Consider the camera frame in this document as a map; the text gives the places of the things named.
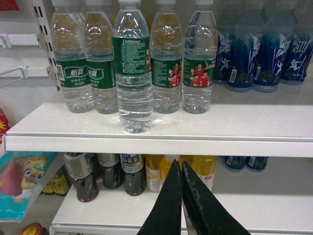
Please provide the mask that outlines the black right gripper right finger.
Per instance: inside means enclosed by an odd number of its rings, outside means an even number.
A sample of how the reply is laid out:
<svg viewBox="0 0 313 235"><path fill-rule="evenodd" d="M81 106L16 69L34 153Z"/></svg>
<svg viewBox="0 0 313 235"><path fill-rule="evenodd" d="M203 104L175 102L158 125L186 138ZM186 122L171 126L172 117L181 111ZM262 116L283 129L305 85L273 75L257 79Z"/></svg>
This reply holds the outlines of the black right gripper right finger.
<svg viewBox="0 0 313 235"><path fill-rule="evenodd" d="M218 201L187 161L182 161L182 199L199 235L250 234Z"/></svg>

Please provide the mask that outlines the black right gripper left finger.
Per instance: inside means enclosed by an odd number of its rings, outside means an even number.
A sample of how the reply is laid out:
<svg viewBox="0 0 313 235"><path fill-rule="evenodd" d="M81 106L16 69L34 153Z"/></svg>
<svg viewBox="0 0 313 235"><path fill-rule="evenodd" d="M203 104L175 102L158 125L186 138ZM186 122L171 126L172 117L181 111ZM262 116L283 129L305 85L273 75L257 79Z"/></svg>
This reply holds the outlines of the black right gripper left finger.
<svg viewBox="0 0 313 235"><path fill-rule="evenodd" d="M156 202L139 235L181 234L182 180L179 162L173 160Z"/></svg>

